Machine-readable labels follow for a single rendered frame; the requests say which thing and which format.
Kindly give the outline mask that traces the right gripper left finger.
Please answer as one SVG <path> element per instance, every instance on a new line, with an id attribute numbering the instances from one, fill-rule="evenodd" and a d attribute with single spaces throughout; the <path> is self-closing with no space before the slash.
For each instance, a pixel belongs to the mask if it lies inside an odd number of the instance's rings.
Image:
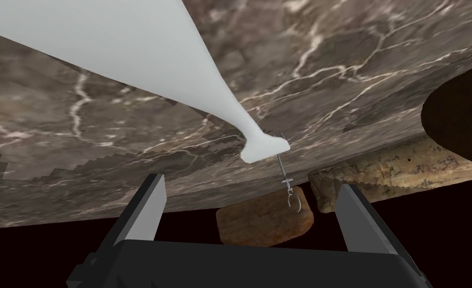
<path id="1" fill-rule="evenodd" d="M 101 242 L 107 251 L 124 240 L 152 241 L 167 202 L 163 174 L 149 174 Z"/>

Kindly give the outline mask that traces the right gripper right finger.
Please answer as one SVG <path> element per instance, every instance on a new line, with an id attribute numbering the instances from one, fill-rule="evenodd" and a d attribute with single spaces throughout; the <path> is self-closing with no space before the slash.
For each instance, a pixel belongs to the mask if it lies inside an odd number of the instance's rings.
<path id="1" fill-rule="evenodd" d="M 376 209 L 354 184 L 342 184 L 335 214 L 350 252 L 409 254 Z"/>

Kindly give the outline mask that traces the tan flat bread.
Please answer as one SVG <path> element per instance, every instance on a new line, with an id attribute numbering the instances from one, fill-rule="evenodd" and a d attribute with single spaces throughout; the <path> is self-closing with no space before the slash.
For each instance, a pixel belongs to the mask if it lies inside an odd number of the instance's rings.
<path id="1" fill-rule="evenodd" d="M 322 213 L 335 210 L 342 184 L 371 203 L 472 180 L 472 161 L 422 135 L 309 172 Z"/>

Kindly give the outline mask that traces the thin silver metal utensil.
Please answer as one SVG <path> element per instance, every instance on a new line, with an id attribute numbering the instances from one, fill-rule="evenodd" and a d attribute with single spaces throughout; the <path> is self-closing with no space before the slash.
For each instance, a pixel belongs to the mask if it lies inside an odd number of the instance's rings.
<path id="1" fill-rule="evenodd" d="M 283 178 L 282 183 L 285 184 L 285 186 L 286 186 L 287 204 L 288 204 L 289 207 L 291 207 L 292 206 L 292 202 L 291 202 L 292 197 L 296 198 L 297 204 L 298 204 L 298 208 L 297 208 L 296 212 L 300 213 L 301 209 L 302 209 L 302 202 L 301 202 L 299 196 L 295 193 L 295 191 L 293 189 L 293 186 L 291 185 L 291 182 L 293 180 L 291 178 L 288 178 L 285 167 L 284 167 L 282 159 L 281 159 L 281 156 L 278 154 L 276 156 L 276 158 L 277 158 L 279 168 L 280 168 L 282 178 Z"/>

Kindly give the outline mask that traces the brown bread loaf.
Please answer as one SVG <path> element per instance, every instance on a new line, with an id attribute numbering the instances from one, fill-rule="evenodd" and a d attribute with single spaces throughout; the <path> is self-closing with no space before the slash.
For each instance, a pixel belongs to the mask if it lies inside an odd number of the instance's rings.
<path id="1" fill-rule="evenodd" d="M 216 223 L 225 245 L 271 247 L 306 233 L 314 223 L 314 213 L 304 192 L 293 187 L 220 208 Z"/>

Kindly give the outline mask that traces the dark round bowl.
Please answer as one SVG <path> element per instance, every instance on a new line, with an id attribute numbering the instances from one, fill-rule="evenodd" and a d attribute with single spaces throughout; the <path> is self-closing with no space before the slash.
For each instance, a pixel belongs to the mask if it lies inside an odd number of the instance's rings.
<path id="1" fill-rule="evenodd" d="M 438 145 L 472 161 L 472 68 L 429 95 L 421 124 Z"/>

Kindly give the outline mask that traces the white flared utensil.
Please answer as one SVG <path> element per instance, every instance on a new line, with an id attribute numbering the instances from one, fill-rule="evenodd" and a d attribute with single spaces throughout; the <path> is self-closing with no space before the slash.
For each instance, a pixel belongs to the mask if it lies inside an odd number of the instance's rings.
<path id="1" fill-rule="evenodd" d="M 235 98 L 182 0 L 0 0 L 0 36 L 230 123 L 245 163 L 290 149 Z"/>

